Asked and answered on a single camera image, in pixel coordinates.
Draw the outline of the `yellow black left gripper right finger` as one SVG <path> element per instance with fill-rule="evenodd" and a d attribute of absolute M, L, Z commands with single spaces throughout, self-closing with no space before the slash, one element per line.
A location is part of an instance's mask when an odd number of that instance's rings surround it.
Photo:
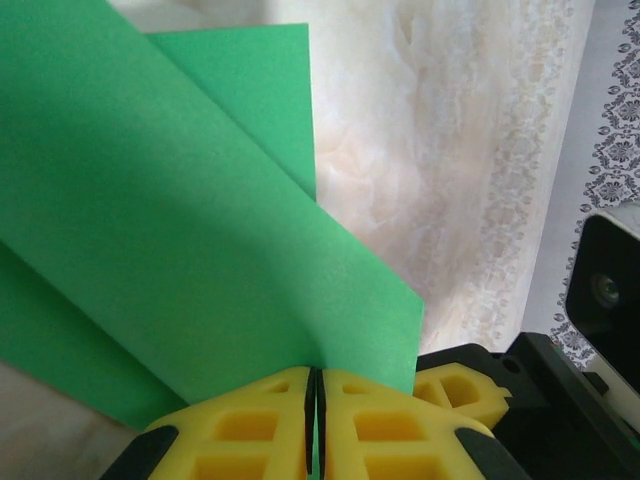
<path fill-rule="evenodd" d="M 479 463 L 495 455 L 465 448 L 458 436 L 496 447 L 496 425 L 344 370 L 327 369 L 322 379 L 321 480 L 493 480 Z"/>

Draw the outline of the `green square paper sheet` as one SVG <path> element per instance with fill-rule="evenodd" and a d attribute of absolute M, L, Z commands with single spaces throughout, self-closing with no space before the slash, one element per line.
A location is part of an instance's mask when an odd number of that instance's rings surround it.
<path fill-rule="evenodd" d="M 422 312 L 105 0 L 0 0 L 0 360 L 141 428 L 297 366 L 408 392 Z"/>

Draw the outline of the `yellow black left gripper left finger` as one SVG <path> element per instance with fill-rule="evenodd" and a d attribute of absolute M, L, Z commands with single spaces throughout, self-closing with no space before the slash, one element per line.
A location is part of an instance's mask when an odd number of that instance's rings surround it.
<path fill-rule="evenodd" d="M 294 367 L 166 415 L 112 464 L 112 480 L 307 480 L 308 369 Z"/>

